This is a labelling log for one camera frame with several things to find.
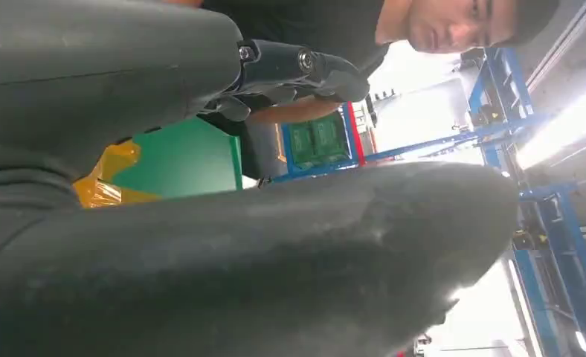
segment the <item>blue metal shelf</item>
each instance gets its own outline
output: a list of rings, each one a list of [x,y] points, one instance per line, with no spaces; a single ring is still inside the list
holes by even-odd
[[[484,104],[497,106],[504,122],[525,122],[535,116],[519,68],[513,50],[486,49],[485,62],[469,99],[470,110],[476,112]],[[520,185],[527,185],[516,164],[515,145],[485,145],[483,155],[487,164],[514,173]],[[535,202],[533,207],[547,233],[548,248],[514,251],[546,357],[580,356],[584,352],[574,337],[576,332],[581,332],[586,340],[586,242],[569,198],[575,189],[574,184],[560,184],[530,188],[520,195],[524,202]],[[544,274],[537,268],[541,257],[554,262],[555,274]],[[561,287],[555,290],[564,292],[563,300],[568,306],[550,307],[555,304],[550,301],[553,297],[547,294],[545,284]],[[563,317],[573,323],[573,330],[571,324],[562,323]]]

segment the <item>screw head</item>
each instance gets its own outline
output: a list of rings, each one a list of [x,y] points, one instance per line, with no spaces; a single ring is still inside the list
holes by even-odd
[[[242,46],[241,48],[239,48],[238,51],[239,51],[240,59],[243,61],[250,60],[252,58],[252,56],[254,55],[254,52],[251,50],[251,48],[249,48],[247,46]]]
[[[297,61],[299,62],[300,69],[304,73],[310,73],[315,68],[315,59],[310,51],[301,51],[297,57]]]

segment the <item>man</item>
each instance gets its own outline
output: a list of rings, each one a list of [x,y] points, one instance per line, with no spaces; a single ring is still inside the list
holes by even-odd
[[[559,0],[168,0],[230,16],[243,35],[343,57],[370,76],[389,44],[402,40],[417,51],[461,53],[509,47],[534,38],[551,20]],[[302,97],[284,106],[252,97],[252,123],[299,123],[322,118],[341,103]],[[241,137],[244,174],[260,176],[244,123],[203,117]]]

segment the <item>ceiling light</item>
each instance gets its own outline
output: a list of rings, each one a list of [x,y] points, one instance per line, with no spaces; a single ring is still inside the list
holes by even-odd
[[[517,154],[522,169],[551,158],[586,136],[586,94],[551,120]]]

